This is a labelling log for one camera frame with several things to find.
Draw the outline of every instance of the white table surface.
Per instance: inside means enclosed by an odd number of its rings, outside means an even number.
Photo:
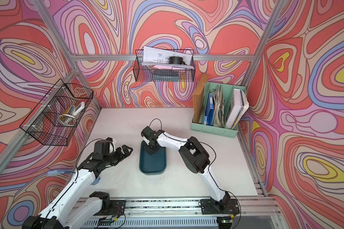
[[[167,149],[167,167],[162,174],[145,175],[139,170],[141,131],[154,118],[162,121],[162,130],[181,138],[194,136],[198,141],[211,145],[217,159],[212,164],[215,176],[225,190],[236,196],[257,196],[238,138],[227,138],[190,130],[192,108],[104,108],[101,110],[88,142],[93,139],[116,140],[116,147],[127,145],[132,154],[117,166],[101,172],[101,180],[91,185],[82,197],[94,191],[108,192],[110,197],[198,197],[209,196],[208,189],[197,174],[188,170],[178,151]],[[160,129],[160,122],[153,121],[151,129]],[[210,147],[202,144],[214,159]],[[94,143],[84,149],[78,165],[93,152]]]

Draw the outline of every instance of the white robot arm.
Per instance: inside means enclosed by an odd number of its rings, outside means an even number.
[[[99,174],[107,166],[117,165],[131,152],[132,148],[126,145],[115,150],[111,138],[97,141],[94,144],[94,152],[78,167],[78,173],[38,216],[29,216],[24,221],[22,229],[79,229],[94,214],[110,210],[110,195],[105,192],[94,192],[81,207],[69,214]]]
[[[228,192],[223,191],[211,166],[209,166],[209,154],[195,137],[182,139],[162,130],[155,132],[149,126],[143,129],[142,137],[148,144],[145,149],[150,155],[157,152],[160,147],[167,147],[178,151],[186,167],[191,172],[199,174],[208,188],[211,198],[216,201],[214,208],[219,213],[225,209],[229,203],[230,196]]]

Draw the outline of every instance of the tape roll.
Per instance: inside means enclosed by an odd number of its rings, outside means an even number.
[[[170,56],[169,63],[174,65],[185,65],[183,58],[178,56]]]

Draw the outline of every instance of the black wire basket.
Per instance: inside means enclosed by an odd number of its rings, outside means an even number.
[[[93,99],[92,89],[79,84],[65,84],[62,80],[62,84],[55,87],[58,82],[42,98],[44,100],[44,98],[48,97],[50,91],[58,88],[51,100],[39,111],[39,115],[35,120],[30,125],[24,125],[28,118],[33,115],[32,112],[35,110],[33,109],[20,125],[22,130],[43,145],[69,145],[70,139]],[[81,102],[84,102],[85,107],[76,117],[64,115],[67,109],[72,106],[77,107]]]
[[[190,65],[193,69],[153,69],[153,65],[142,65],[143,49],[135,50],[136,60],[134,63],[135,81],[170,81],[170,82],[193,82],[195,80],[195,62],[193,49],[165,49],[168,51],[179,52],[192,55]]]

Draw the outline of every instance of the green file organizer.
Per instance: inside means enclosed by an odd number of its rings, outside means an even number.
[[[243,86],[206,82],[205,88],[204,88],[203,102],[202,102],[203,106],[206,106],[206,99],[208,98],[209,90],[216,89],[217,85],[220,85],[223,89],[224,115],[226,117],[227,111],[228,111],[228,104],[232,100],[233,89],[234,88],[241,89],[246,94],[246,88]],[[201,114],[199,123],[194,123],[194,122],[191,123],[190,130],[208,133],[212,135],[225,136],[225,137],[230,137],[230,138],[234,138],[237,135],[238,125],[233,130],[215,127],[215,126],[203,125],[202,121],[204,119],[204,113],[205,113],[205,110]]]

